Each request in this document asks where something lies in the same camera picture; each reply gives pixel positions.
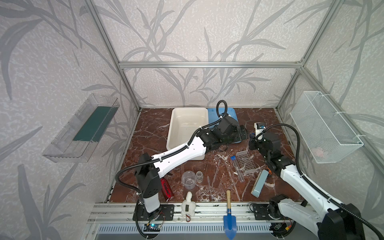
white toy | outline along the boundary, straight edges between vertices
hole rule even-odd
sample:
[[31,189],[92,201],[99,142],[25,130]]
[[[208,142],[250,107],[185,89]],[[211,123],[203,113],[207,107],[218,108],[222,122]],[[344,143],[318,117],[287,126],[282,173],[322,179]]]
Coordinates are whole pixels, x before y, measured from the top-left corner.
[[194,217],[195,216],[195,208],[196,208],[196,203],[194,201],[191,201],[192,199],[192,193],[188,192],[187,197],[181,203],[181,215],[186,215],[189,214],[189,216]]

black mounting plate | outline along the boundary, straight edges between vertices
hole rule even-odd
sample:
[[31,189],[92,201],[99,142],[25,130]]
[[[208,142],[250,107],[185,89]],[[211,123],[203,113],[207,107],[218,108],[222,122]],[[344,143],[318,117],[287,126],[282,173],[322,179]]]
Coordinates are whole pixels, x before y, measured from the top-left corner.
[[267,207],[269,204],[253,204],[252,209],[255,212],[253,213],[255,215],[255,220],[276,220],[269,216],[267,212]]
[[[160,214],[156,220],[162,221],[164,220],[164,217],[165,217],[165,221],[172,221],[175,205],[161,204],[160,206],[161,206],[161,211],[164,213],[164,215]],[[136,220],[136,215],[139,216],[139,218],[137,219],[138,221],[149,221],[148,212],[145,209],[145,205],[139,205],[137,207],[137,212],[133,214],[133,220]]]

wallpaper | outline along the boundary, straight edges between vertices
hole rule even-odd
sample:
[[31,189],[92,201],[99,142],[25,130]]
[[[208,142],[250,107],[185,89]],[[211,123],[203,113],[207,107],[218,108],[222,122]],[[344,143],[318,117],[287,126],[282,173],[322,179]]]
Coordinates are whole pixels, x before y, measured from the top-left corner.
[[133,69],[127,79],[142,107],[275,107],[294,69],[175,68]]
[[[94,2],[119,61],[299,61],[332,1]],[[125,71],[143,107],[214,106],[221,98],[231,106],[276,106],[293,72]]]
[[311,1],[310,9],[304,0],[95,4],[120,61],[251,61],[261,53],[259,61],[298,61],[330,2]]
[[384,157],[384,2],[343,4],[306,67]]
[[[382,153],[383,4],[345,1],[305,66]],[[308,90],[313,89],[300,77],[279,109],[283,122],[293,124],[289,113]],[[288,136],[295,146],[295,136]],[[363,151],[359,149],[334,164],[317,164],[305,144],[302,147],[302,165],[308,175],[333,196],[353,203],[384,233],[384,176]],[[370,229],[364,229],[367,239],[377,239]]]
[[[79,239],[137,111],[82,1],[0,1],[0,239]],[[87,163],[43,150],[87,97],[118,109]]]

white plastic tub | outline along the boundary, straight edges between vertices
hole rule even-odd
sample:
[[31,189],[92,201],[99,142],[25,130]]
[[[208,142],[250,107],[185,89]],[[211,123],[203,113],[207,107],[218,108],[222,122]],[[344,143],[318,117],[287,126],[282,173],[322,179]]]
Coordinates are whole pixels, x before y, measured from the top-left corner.
[[[200,126],[208,124],[206,108],[175,108],[170,118],[167,150],[171,150],[187,141]],[[203,160],[205,154],[192,160]]]

floor panel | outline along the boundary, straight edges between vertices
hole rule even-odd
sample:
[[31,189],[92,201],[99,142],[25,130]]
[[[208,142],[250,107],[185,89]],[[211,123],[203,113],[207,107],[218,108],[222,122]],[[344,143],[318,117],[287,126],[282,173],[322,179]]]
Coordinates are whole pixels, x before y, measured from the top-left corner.
[[[254,132],[255,122],[265,122],[267,126],[279,123],[273,108],[236,108],[238,121],[244,124],[248,132]],[[128,148],[122,168],[135,164],[139,156],[147,152],[150,156],[166,151],[167,136],[169,130],[172,109],[143,109],[137,123],[131,144]],[[291,147],[280,126],[270,129],[278,133],[281,139],[281,151],[284,155],[294,158]],[[205,155],[201,161],[188,161],[170,173],[165,178],[175,195],[171,202],[182,202],[188,191],[193,193],[192,200],[196,202],[225,202],[226,190],[230,189],[232,201],[267,202],[271,197],[285,194],[294,201],[302,200],[300,194],[288,183],[278,178],[275,174],[267,178],[260,196],[257,198],[251,194],[251,189],[256,178],[263,169],[266,169],[264,158],[257,151],[249,151],[253,155],[253,161],[258,171],[244,176],[245,181],[240,182],[234,174],[235,168],[231,163],[231,156],[237,152],[248,149],[248,141],[238,144],[230,144],[228,149],[222,146],[219,151],[213,151]],[[185,171],[202,171],[204,180],[197,183],[192,190],[187,190],[181,183],[181,176]],[[128,171],[121,177],[123,182],[137,186],[134,170]],[[159,193],[160,202],[165,199]],[[133,190],[116,184],[110,202],[136,202],[137,196]]]

